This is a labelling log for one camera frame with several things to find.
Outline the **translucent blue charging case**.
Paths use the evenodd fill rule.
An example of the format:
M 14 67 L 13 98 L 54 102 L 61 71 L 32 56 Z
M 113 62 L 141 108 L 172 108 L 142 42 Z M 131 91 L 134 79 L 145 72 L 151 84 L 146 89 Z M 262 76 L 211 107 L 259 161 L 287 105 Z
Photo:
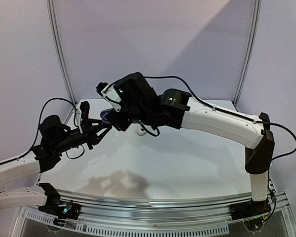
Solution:
M 108 116 L 111 113 L 111 111 L 112 109 L 105 109 L 100 112 L 102 123 L 110 124 L 110 121 L 108 120 Z

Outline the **white charging case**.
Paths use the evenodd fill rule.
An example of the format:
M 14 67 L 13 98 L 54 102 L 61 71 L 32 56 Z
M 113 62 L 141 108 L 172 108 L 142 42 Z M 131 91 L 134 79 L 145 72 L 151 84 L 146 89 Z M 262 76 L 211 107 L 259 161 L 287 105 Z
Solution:
M 136 134 L 138 136 L 144 136 L 144 135 L 147 134 L 147 132 L 143 128 L 139 128 L 139 129 L 136 130 Z

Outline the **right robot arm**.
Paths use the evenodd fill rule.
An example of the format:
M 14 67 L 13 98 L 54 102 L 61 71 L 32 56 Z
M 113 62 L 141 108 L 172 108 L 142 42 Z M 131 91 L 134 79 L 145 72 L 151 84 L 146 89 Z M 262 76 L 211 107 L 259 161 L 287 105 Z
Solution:
M 243 145 L 252 197 L 245 211 L 256 215 L 264 208 L 275 147 L 267 114 L 252 116 L 215 106 L 199 99 L 192 90 L 170 88 L 157 95 L 139 72 L 106 85 L 100 93 L 111 103 L 113 110 L 107 119 L 119 131 L 126 131 L 132 123 L 153 130 L 168 126 L 211 133 Z

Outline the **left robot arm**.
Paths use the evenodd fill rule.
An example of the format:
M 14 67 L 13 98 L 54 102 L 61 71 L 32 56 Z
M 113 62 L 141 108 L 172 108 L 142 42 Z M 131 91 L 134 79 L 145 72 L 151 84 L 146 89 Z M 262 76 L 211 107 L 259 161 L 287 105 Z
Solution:
M 86 144 L 89 149 L 98 145 L 112 125 L 100 119 L 86 119 L 82 128 L 71 129 L 57 115 L 44 119 L 38 126 L 42 135 L 39 145 L 24 155 L 0 162 L 0 210 L 10 207 L 38 206 L 55 215 L 68 212 L 71 204 L 63 204 L 56 189 L 49 183 L 5 191 L 3 186 L 21 177 L 44 173 L 61 160 L 62 153 Z

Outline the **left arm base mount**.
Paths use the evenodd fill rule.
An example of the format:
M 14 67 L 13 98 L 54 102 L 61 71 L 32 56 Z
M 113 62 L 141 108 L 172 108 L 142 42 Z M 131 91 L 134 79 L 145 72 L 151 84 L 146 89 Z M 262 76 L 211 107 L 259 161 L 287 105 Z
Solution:
M 63 227 L 68 219 L 78 220 L 81 208 L 80 204 L 71 200 L 69 202 L 59 201 L 54 205 L 39 206 L 38 210 L 56 216 L 52 224 Z

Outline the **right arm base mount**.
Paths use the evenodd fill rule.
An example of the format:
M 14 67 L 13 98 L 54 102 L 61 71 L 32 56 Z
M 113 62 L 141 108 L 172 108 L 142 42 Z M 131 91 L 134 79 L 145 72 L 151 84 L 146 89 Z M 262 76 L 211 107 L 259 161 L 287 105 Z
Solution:
M 273 213 L 273 208 L 270 205 L 268 198 L 262 201 L 248 201 L 234 203 L 228 206 L 232 220 L 240 220 L 259 216 L 263 214 Z

